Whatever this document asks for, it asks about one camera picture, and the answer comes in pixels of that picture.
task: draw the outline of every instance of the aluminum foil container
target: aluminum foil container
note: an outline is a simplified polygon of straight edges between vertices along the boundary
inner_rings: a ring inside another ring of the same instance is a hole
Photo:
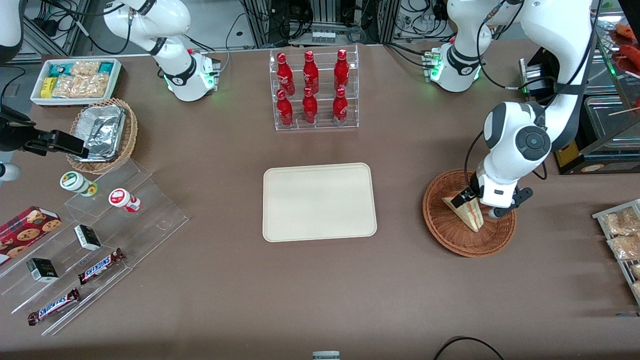
[[[127,111],[117,105],[91,107],[82,111],[74,136],[84,140],[89,149],[86,159],[73,156],[80,162],[111,162],[118,157]]]

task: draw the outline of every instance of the wicker basket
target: wicker basket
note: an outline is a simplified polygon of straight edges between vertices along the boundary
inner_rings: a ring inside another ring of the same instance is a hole
[[[509,243],[516,229],[515,211],[496,220],[489,217],[490,207],[480,205],[484,225],[475,233],[469,229],[442,198],[467,187],[464,170],[456,169],[438,175],[429,184],[422,199],[422,214],[431,234],[444,247],[470,258],[496,254]]]
[[[118,105],[127,110],[127,117],[125,119],[125,127],[122,131],[122,139],[120,141],[120,148],[118,150],[118,157],[111,163],[81,163],[75,161],[71,156],[67,155],[67,161],[71,166],[80,171],[88,172],[91,174],[101,175],[107,172],[107,170],[116,167],[119,164],[124,163],[131,156],[133,148],[136,146],[136,136],[138,135],[138,120],[136,120],[136,114],[133,113],[129,105],[120,99],[109,99],[105,101],[96,102],[89,105],[89,107]],[[71,134],[75,133],[78,120],[80,119],[80,113],[76,116],[76,121],[71,125]]]

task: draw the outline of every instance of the coca-cola bottle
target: coca-cola bottle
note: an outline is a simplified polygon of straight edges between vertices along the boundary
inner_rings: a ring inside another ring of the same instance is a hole
[[[305,67],[302,69],[305,77],[305,86],[309,86],[314,94],[320,91],[320,76],[318,74],[318,65],[314,61],[314,52],[305,51]]]
[[[343,126],[347,120],[347,107],[349,102],[344,97],[345,90],[343,87],[338,88],[335,92],[333,100],[333,123],[337,126]]]
[[[291,107],[291,102],[287,99],[287,94],[282,89],[278,89],[276,95],[278,96],[276,107],[278,108],[278,117],[280,117],[280,122],[284,127],[292,127],[293,108]]]
[[[283,88],[288,96],[293,96],[296,93],[296,86],[293,85],[293,72],[287,63],[287,57],[284,53],[278,53],[276,59],[278,60],[278,82],[280,83],[280,88]]]
[[[338,61],[335,62],[333,68],[333,87],[336,91],[342,86],[347,88],[349,84],[349,63],[347,62],[347,51],[345,49],[338,50]]]
[[[305,110],[305,121],[313,125],[318,118],[318,101],[314,96],[311,86],[305,88],[305,98],[302,99],[302,107]]]

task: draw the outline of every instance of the red cookie box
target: red cookie box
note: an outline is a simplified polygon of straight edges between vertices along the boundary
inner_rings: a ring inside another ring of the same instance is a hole
[[[58,214],[30,206],[6,224],[0,225],[0,265],[20,254],[61,224]]]

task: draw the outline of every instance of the table surface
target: table surface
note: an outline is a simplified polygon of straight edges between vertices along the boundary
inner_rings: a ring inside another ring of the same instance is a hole
[[[495,42],[488,72],[514,84],[518,59],[537,48]],[[310,359],[336,349],[346,360],[425,359],[467,335],[507,359],[637,359],[640,319],[614,317],[635,311],[634,300],[590,215],[637,198],[638,175],[559,176],[550,157],[546,182],[521,181],[535,196],[509,246],[457,256],[427,230],[422,195],[462,166],[486,114],[519,94],[484,77],[447,93],[382,46],[359,51],[360,128],[329,133],[276,133],[268,51],[232,53],[220,90],[192,103],[167,91],[151,57],[121,58],[117,95],[140,127],[133,158],[191,220],[53,337],[0,306],[2,358]],[[77,112],[33,106],[30,116],[66,130]],[[470,163],[486,153],[480,144]],[[0,188],[0,222],[70,197],[58,186],[70,168],[63,155],[14,159],[23,176]],[[371,167],[374,236],[262,238],[267,169],[353,162]],[[441,359],[491,356],[457,343]]]

